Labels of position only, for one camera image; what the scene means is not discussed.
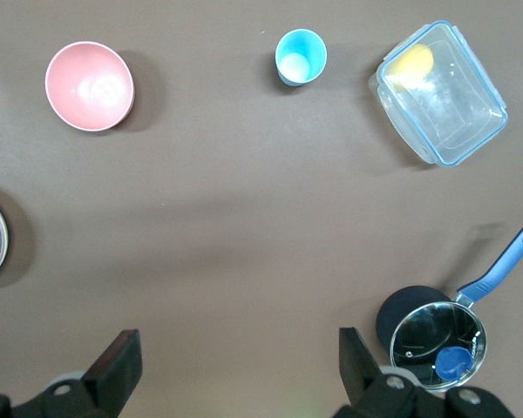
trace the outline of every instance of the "glass pot lid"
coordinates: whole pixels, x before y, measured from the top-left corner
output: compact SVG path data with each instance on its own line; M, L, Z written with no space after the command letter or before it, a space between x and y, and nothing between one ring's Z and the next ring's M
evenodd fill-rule
M429 391L471 379L486 354L486 331L471 309L451 301L415 309L391 339L391 362L414 373Z

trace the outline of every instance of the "saucepan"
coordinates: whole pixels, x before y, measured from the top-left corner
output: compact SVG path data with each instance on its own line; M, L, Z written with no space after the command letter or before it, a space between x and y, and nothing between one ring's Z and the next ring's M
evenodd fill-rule
M396 291L380 307L376 331L391 365L408 369L430 392L473 377L486 356L486 331L471 306L487 296L523 257L523 229L478 280L460 287L456 300L433 287Z

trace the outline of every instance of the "pink bowl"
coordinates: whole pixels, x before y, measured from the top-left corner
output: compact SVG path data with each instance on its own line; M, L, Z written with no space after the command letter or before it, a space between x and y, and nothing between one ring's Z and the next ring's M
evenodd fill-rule
M96 42L76 42L51 60L44 78L52 109L82 131L115 126L132 109L134 87L126 63Z

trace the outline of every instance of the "screw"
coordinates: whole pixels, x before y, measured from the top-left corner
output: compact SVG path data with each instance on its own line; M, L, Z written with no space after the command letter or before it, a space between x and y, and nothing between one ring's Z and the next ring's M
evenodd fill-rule
M385 382L387 383L387 386L393 389L401 390L404 389L404 383L401 380L400 377L397 376L389 376Z
M479 405L480 404L480 396L478 396L471 389L461 389L461 390L459 390L459 397L463 401L467 401L467 402L471 403L472 405Z
M52 392L55 396L61 396L63 394L67 394L71 391L70 385L61 385L58 386L56 389L54 389L54 392Z

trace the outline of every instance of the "brown table surface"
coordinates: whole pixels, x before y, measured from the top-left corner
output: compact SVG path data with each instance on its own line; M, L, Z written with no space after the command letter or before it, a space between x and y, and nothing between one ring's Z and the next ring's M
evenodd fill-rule
M367 82L423 24L456 24L509 123L454 168L420 162ZM281 36L328 63L298 89ZM58 118L52 56L106 44L136 85L102 133ZM374 319L400 287L477 279L523 226L523 1L0 1L0 392L14 404L140 330L122 417L331 416L347 402L338 328L381 364ZM523 260L474 309L470 381L523 417Z

